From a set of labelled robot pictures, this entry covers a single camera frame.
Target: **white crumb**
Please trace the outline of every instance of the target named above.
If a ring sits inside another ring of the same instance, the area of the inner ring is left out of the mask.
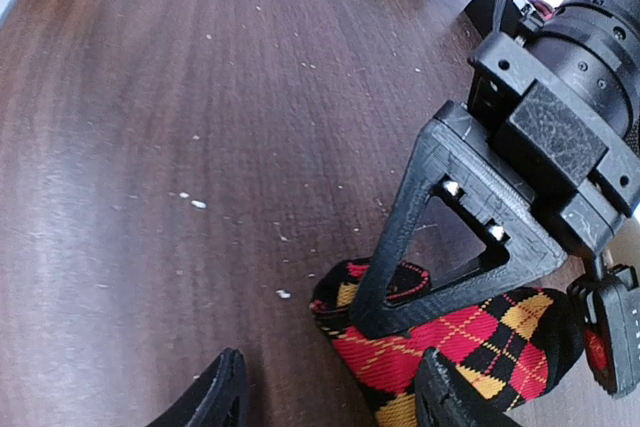
[[[423,224],[422,226],[420,226],[420,227],[418,227],[416,229],[416,232],[420,232],[421,230],[426,230],[426,229],[432,229],[432,228],[437,227],[437,226],[438,226],[438,224],[429,224],[429,225]]]
[[[280,237],[280,240],[282,242],[289,242],[289,239],[287,239],[284,235],[282,235],[282,228],[281,228],[280,222],[274,222],[273,226],[275,227],[276,233],[278,234],[278,237]]]
[[[290,292],[287,292],[287,291],[286,291],[286,290],[284,290],[284,289],[276,290],[276,294],[278,294],[278,296],[279,296],[281,299],[284,299],[284,300],[287,300],[287,299],[290,299],[290,298],[291,298],[291,293],[290,293]]]

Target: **wooden table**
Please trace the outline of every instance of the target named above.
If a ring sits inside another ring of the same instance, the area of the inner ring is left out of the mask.
[[[418,130],[465,98],[468,1],[20,0],[0,30],[0,425],[144,426],[231,346],[250,426],[372,426],[307,303],[372,252]],[[452,230],[430,256],[459,253]],[[638,395],[590,379],[583,360],[515,417],[637,425]]]

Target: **triangular bracket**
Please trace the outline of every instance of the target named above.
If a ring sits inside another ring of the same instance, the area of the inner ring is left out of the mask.
[[[474,272],[395,305],[387,289],[434,196],[487,244]],[[369,338],[404,332],[556,271],[566,252],[531,215],[535,194],[491,150],[487,131],[464,104],[449,102],[420,132],[395,204],[351,308]]]

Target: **screw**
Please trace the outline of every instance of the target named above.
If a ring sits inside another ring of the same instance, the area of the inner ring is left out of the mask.
[[[627,33],[624,31],[622,27],[614,27],[613,35],[617,40],[624,40],[627,38]]]
[[[452,197],[458,197],[460,195],[460,184],[454,182],[453,180],[447,180],[442,184],[444,190],[449,192]]]
[[[505,232],[504,227],[500,225],[492,225],[489,227],[489,234],[491,234],[491,236],[498,242],[502,242],[507,233]]]

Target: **argyle sock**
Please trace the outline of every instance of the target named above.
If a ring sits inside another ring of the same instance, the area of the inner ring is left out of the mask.
[[[436,347],[478,392],[507,411],[550,392],[583,351],[567,296],[521,288],[412,328],[406,336],[365,338],[349,308],[370,259],[344,261],[316,286],[318,327],[355,375],[380,427],[415,427],[414,379],[424,352]],[[429,289],[428,272],[402,263],[387,300],[402,303]]]

